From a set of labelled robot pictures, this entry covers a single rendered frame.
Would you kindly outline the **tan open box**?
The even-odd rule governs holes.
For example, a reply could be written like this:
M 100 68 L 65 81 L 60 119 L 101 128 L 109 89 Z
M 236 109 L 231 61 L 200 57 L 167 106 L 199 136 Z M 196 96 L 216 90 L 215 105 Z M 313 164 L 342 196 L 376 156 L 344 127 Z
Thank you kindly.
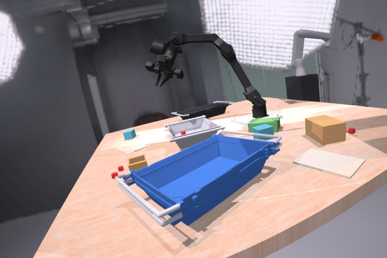
M 147 166 L 148 166 L 148 163 L 147 163 L 145 154 L 128 158 L 129 171 L 130 170 L 137 171 L 137 170 L 142 169 L 143 167 L 147 167 Z

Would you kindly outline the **green rectangular block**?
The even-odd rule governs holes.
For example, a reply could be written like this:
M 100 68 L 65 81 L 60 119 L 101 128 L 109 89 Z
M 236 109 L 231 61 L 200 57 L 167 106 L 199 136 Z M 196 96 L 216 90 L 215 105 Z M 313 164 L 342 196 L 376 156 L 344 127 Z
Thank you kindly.
M 278 132 L 279 129 L 280 129 L 280 126 L 281 126 L 280 125 L 280 118 L 279 117 L 276 117 L 276 118 L 259 118 L 259 119 L 253 118 L 248 123 L 248 132 L 252 133 L 253 132 L 252 127 L 260 126 L 260 125 L 264 125 L 264 124 L 268 124 L 268 125 L 273 126 L 274 133 Z

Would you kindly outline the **tan rectangular box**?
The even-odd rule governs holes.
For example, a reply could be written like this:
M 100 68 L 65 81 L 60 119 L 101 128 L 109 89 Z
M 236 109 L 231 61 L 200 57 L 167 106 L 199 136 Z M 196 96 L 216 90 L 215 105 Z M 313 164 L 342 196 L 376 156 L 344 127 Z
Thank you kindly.
M 346 122 L 327 115 L 305 118 L 305 131 L 321 145 L 346 141 Z

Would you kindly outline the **light blue block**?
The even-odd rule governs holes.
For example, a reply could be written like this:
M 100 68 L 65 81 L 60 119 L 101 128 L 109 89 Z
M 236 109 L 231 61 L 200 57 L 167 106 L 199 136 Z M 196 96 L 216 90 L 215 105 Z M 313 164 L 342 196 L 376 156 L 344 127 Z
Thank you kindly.
M 267 135 L 274 135 L 274 128 L 271 125 L 264 124 L 260 126 L 255 126 L 252 127 L 253 133 L 258 133 L 258 134 L 267 134 Z M 261 139 L 261 140 L 270 140 L 273 138 L 267 138 L 267 137 L 255 137 L 253 136 L 253 139 Z
M 136 133 L 134 129 L 127 130 L 123 133 L 124 139 L 125 140 L 133 140 L 136 137 Z

